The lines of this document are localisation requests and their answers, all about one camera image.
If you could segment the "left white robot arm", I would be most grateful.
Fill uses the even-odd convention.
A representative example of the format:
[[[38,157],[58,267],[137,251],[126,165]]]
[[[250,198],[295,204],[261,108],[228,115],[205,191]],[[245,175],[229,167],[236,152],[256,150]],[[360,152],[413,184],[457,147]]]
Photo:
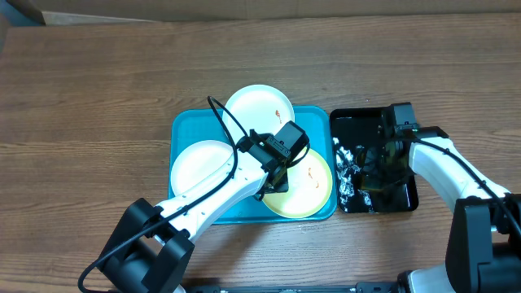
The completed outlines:
[[[224,145],[230,156],[200,182],[157,205],[127,207],[91,265],[120,292],[183,292],[195,241],[245,198],[275,187],[307,152],[309,138],[292,122],[276,134],[244,134]]]

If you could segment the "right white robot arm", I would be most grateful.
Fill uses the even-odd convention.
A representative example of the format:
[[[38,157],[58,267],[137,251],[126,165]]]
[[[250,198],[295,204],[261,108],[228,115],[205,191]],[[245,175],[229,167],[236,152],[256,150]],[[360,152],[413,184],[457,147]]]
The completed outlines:
[[[444,263],[400,273],[394,292],[518,292],[520,196],[489,180],[438,127],[404,129],[379,148],[379,179],[415,174],[453,214]]]

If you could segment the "yellow plate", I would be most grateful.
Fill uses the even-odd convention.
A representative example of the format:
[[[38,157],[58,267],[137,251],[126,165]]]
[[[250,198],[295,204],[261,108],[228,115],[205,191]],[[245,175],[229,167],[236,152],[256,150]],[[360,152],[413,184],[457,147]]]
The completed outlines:
[[[299,219],[322,209],[331,196],[333,178],[327,162],[313,149],[287,171],[288,191],[267,194],[262,202],[279,216]]]

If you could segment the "green yellow sponge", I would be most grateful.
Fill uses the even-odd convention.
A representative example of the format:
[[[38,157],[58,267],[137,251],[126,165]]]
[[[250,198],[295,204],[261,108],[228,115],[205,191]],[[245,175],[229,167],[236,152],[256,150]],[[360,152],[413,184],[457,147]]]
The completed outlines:
[[[355,159],[360,168],[360,184],[363,190],[381,192],[390,185],[386,177],[386,164],[383,152],[378,147],[370,147],[360,151]]]

